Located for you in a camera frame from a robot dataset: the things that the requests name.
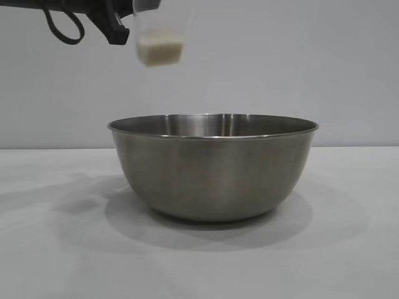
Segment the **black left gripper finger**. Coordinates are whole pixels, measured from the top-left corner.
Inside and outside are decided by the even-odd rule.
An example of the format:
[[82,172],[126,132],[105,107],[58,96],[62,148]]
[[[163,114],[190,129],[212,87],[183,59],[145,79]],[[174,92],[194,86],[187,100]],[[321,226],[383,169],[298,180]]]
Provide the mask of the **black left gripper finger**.
[[161,0],[134,0],[134,10],[136,11],[151,11],[158,9]]

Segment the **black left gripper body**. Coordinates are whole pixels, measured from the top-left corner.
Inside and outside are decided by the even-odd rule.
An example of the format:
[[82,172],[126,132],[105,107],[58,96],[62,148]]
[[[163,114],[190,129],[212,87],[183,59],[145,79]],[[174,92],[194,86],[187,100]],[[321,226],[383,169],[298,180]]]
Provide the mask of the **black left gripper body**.
[[[121,18],[132,13],[131,1],[42,1],[41,9],[46,16],[50,31],[65,44],[76,45],[85,36],[85,29],[77,13],[85,14],[97,29],[105,36],[109,44],[125,45],[130,30]],[[77,26],[79,38],[72,39],[61,33],[55,26],[51,11],[62,11]]]

